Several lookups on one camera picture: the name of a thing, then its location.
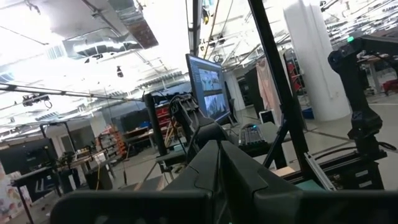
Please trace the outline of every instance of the pink fabric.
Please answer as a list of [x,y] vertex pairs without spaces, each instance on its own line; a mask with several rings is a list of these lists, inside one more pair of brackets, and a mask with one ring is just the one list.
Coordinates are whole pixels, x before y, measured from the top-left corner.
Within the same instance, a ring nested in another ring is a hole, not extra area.
[[272,79],[271,70],[268,66],[268,61],[263,58],[257,64],[257,79],[259,82],[259,90],[266,110],[274,110],[275,124],[280,126],[282,119],[282,112],[280,110],[280,101],[276,92],[275,83]]

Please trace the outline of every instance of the computer monitor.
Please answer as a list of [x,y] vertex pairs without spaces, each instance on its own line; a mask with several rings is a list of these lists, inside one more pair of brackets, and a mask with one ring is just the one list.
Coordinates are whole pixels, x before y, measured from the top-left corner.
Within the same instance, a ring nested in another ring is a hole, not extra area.
[[220,122],[230,110],[221,65],[186,54],[193,96],[204,116]]

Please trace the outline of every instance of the concrete floor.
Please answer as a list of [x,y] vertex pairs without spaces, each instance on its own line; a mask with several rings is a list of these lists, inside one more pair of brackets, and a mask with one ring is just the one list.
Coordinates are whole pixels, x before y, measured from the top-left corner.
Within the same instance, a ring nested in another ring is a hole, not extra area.
[[[377,135],[377,140],[398,146],[398,138],[396,137],[398,127],[398,119],[396,119],[396,115],[398,114],[398,95],[391,95],[388,97],[384,95],[372,96],[369,98],[369,103],[371,108],[384,120],[384,125],[380,133]],[[240,120],[241,124],[259,123],[256,119],[253,107],[248,107],[245,110],[239,111],[237,113],[237,118]],[[305,133],[305,138],[310,152],[313,154],[324,151],[325,149],[353,146],[353,143],[347,137],[347,132],[351,128],[350,119],[350,116],[347,116],[332,122],[319,123],[316,121],[307,121],[307,128],[309,131]],[[285,142],[283,143],[283,147],[285,150],[285,156],[290,162],[290,166],[297,170],[299,167],[292,143]],[[332,157],[340,156],[344,153],[349,153],[349,151],[325,157],[323,160],[329,160]],[[141,152],[138,156],[134,156],[130,158],[129,161],[125,162],[124,165],[126,166],[128,185],[141,182],[146,177],[151,179],[162,175],[159,166],[155,165],[156,155],[157,153],[155,150],[147,149]],[[387,190],[396,190],[398,188],[398,178],[395,177],[395,171],[398,170],[398,154],[388,152],[388,155],[389,156],[387,158],[378,161],[379,168],[384,182],[384,187]],[[255,160],[262,162],[264,158],[265,156],[261,156],[255,158]],[[114,168],[114,172],[117,177],[114,181],[115,190],[124,186],[123,169],[122,164],[119,164]],[[43,220],[43,217],[45,217],[45,214],[50,211],[50,208],[56,199],[57,197],[53,194],[39,202],[37,205],[34,205],[32,208],[34,219],[37,220],[41,218]],[[45,210],[41,211],[41,208],[46,204],[47,206],[45,206]],[[27,218],[23,213],[8,223],[21,224],[26,222]]]

